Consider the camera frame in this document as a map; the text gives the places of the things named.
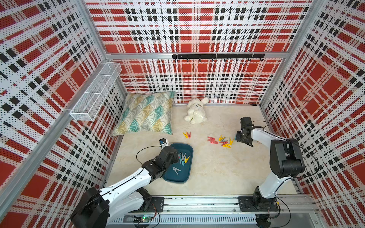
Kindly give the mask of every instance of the teal tray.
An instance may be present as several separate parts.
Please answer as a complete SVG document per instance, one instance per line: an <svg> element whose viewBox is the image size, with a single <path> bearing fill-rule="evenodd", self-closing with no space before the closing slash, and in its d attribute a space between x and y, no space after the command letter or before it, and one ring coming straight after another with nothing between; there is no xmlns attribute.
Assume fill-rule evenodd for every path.
<svg viewBox="0 0 365 228"><path fill-rule="evenodd" d="M170 146L177 149L177 153L186 153L186 157L189 158L188 162L184 164L184 166L180 163L172 164L170 165L169 169L166 171L166 173L162 176L162 178L165 181L173 182L173 183L185 183L190 176L190 169L191 164L193 162L193 148L190 145L183 144L183 143L173 143ZM179 175L175 173L175 171L172 169L172 167L176 167L180 169L181 171L177 171Z"/></svg>

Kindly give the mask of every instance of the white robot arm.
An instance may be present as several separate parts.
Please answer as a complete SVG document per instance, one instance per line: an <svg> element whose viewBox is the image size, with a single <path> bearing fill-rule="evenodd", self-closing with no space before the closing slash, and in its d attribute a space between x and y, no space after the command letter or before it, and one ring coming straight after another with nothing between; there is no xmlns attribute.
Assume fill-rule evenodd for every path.
<svg viewBox="0 0 365 228"><path fill-rule="evenodd" d="M252 141L257 140L270 149L271 172L253 194L255 207L266 210L276 202L275 193L283 182L304 172L302 153L296 139L284 139L266 132L261 126L254 126L250 117L241 118L240 123L242 131L237 131L237 141L253 146Z"/></svg>
<svg viewBox="0 0 365 228"><path fill-rule="evenodd" d="M162 177L170 165L178 162L177 150L160 139L161 152L145 162L129 177L109 187L91 188L81 197L72 212L71 220L76 228L100 228L126 213L138 209L146 211L151 195L143 187Z"/></svg>

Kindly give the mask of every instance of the perforated wall panel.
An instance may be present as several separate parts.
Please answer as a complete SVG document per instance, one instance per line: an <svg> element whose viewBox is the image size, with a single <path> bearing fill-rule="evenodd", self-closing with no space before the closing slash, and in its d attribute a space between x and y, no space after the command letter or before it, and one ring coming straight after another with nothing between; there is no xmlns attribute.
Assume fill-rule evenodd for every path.
<svg viewBox="0 0 365 228"><path fill-rule="evenodd" d="M0 2L0 189L100 62L73 1Z"/></svg>
<svg viewBox="0 0 365 228"><path fill-rule="evenodd" d="M330 227L364 227L365 4L325 1L263 107L277 134L320 163L301 178ZM306 174L318 167L304 153Z"/></svg>
<svg viewBox="0 0 365 228"><path fill-rule="evenodd" d="M109 53L287 51L312 1L85 0Z"/></svg>
<svg viewBox="0 0 365 228"><path fill-rule="evenodd" d="M175 103L209 97L212 103L259 103L281 59L118 60L128 92L176 91Z"/></svg>
<svg viewBox="0 0 365 228"><path fill-rule="evenodd" d="M71 121L0 227L63 227L82 194L104 184L117 139L110 133L122 108L114 85L95 121Z"/></svg>

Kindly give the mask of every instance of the beige floor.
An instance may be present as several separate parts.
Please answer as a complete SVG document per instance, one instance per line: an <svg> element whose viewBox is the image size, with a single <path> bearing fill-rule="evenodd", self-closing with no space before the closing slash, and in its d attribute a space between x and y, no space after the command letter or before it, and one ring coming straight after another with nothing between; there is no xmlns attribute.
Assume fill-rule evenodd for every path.
<svg viewBox="0 0 365 228"><path fill-rule="evenodd" d="M173 135L156 132L138 132L124 135L116 156L107 184L112 185L127 177L141 165L136 153L148 146L158 145L160 138L169 143L186 143L193 147L194 156L190 178L184 184L170 183L162 178L155 180L145 188L151 195L227 195L252 194L270 172L269 149L253 142L254 147L235 141L232 148L220 144L211 144L207 136L216 139L222 134L233 139L240 130L239 119L250 116L252 121L264 120L258 106L208 106L204 107L208 121L192 125L183 120L187 114L186 107L173 107ZM264 122L255 122L266 126ZM191 138L186 139L183 131L191 131ZM160 149L152 147L139 153L138 159L143 163L158 155ZM291 182L284 184L279 194L296 194Z"/></svg>

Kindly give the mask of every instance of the wall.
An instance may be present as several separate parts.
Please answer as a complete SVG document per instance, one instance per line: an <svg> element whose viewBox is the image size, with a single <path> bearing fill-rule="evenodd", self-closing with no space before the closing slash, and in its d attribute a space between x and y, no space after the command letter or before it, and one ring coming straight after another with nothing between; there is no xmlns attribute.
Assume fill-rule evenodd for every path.
<svg viewBox="0 0 365 228"><path fill-rule="evenodd" d="M287 51L311 1L85 0L109 53Z"/></svg>
<svg viewBox="0 0 365 228"><path fill-rule="evenodd" d="M73 0L0 1L0 190L101 62ZM121 112L116 88L94 122L72 121L0 227L61 227L100 187Z"/></svg>
<svg viewBox="0 0 365 228"><path fill-rule="evenodd" d="M287 51L312 1L85 2L114 54ZM175 90L175 103L206 96L212 103L259 104L281 59L117 62L128 92Z"/></svg>
<svg viewBox="0 0 365 228"><path fill-rule="evenodd" d="M365 221L365 4L325 1L295 59L263 105L275 132L320 163L299 178L329 227ZM304 153L306 173L317 164Z"/></svg>
<svg viewBox="0 0 365 228"><path fill-rule="evenodd" d="M209 97L214 103L260 103L281 59L119 60L128 92L177 92L174 103Z"/></svg>

